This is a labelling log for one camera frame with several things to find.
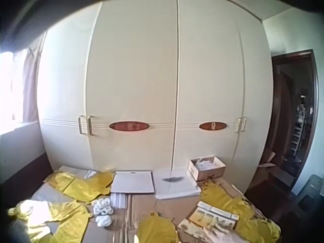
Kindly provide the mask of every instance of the ceiling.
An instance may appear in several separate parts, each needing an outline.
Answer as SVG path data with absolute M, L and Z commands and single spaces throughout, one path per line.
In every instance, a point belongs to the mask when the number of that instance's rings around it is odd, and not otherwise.
M 277 0 L 231 0 L 231 2 L 241 5 L 262 20 L 291 8 L 291 6 Z

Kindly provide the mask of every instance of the red oval handle plate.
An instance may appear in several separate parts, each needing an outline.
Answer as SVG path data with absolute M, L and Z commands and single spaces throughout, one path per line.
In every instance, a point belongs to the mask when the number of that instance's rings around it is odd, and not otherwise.
M 207 130 L 207 131 L 222 130 L 226 127 L 227 127 L 227 124 L 220 123 L 218 121 L 211 121 L 209 123 L 203 123 L 199 126 L 200 129 Z
M 150 125 L 140 121 L 118 121 L 110 124 L 109 127 L 117 131 L 135 132 L 148 129 Z

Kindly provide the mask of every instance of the doorway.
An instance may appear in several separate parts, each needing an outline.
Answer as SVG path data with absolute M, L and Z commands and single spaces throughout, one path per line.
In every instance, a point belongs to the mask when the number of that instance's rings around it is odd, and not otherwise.
M 306 163 L 317 119 L 313 50 L 274 56 L 272 67 L 272 117 L 260 164 L 270 163 L 268 179 L 290 192 Z

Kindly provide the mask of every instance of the window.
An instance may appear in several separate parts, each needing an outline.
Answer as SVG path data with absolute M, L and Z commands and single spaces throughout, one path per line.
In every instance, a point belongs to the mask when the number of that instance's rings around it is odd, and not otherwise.
M 27 50 L 0 54 L 0 134 L 22 122 L 23 67 Z

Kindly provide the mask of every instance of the white wardrobe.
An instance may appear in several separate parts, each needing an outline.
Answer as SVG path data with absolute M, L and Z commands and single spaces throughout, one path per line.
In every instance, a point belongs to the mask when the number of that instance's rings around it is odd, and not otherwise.
M 51 165 L 82 169 L 185 167 L 216 155 L 245 191 L 272 108 L 261 22 L 225 0 L 112 0 L 47 33 L 38 109 Z M 111 124 L 142 122 L 142 131 Z M 206 131 L 199 125 L 222 122 Z

